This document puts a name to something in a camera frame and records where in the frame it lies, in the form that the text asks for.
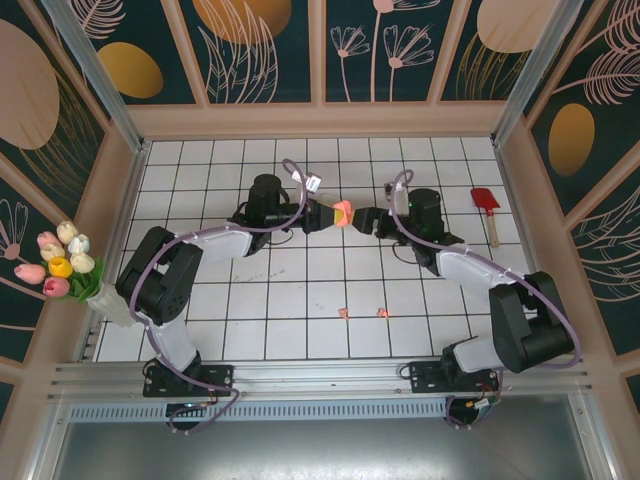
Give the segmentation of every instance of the spatula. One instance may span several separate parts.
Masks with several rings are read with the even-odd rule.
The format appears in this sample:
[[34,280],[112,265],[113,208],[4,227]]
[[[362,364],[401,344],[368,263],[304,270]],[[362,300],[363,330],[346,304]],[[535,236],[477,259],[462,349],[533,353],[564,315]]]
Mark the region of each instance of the spatula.
[[500,246],[498,240],[498,230],[496,230],[496,219],[493,216],[493,209],[500,208],[500,204],[496,201],[488,188],[472,188],[471,197],[476,207],[482,208],[487,212],[487,226],[489,228],[489,245],[493,248]]

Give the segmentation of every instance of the yellow tulip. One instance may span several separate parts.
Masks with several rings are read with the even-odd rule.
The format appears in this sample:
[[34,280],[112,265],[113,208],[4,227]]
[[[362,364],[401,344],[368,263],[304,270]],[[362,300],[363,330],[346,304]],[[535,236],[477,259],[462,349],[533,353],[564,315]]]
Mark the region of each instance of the yellow tulip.
[[73,273],[73,267],[64,257],[55,257],[49,261],[49,272],[54,277],[69,278]]

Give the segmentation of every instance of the leaf pattern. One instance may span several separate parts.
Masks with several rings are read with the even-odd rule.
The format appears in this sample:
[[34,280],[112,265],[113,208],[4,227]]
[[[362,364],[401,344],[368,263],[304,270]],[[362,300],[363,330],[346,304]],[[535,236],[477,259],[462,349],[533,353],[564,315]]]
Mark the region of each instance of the leaf pattern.
[[70,0],[70,4],[84,33],[96,40],[107,39],[126,15],[122,0]]

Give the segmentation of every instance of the gray floor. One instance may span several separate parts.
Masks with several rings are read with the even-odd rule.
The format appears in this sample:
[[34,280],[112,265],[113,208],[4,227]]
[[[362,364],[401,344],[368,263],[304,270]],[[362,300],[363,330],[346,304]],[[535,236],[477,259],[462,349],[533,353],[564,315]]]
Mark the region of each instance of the gray floor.
[[57,480],[591,478],[560,397],[505,399],[473,431],[440,418],[220,423],[197,436],[161,424],[76,424]]

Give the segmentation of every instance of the flower bouquet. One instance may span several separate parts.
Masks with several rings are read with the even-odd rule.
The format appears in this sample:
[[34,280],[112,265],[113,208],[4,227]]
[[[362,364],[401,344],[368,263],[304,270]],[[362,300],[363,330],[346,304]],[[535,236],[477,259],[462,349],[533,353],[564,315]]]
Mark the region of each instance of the flower bouquet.
[[62,222],[56,233],[38,235],[42,263],[22,264],[14,269],[15,275],[30,285],[44,282],[42,293],[47,297],[75,298],[118,325],[130,326],[133,319],[126,302],[113,285],[102,282],[104,262],[89,255],[89,238],[71,222]]

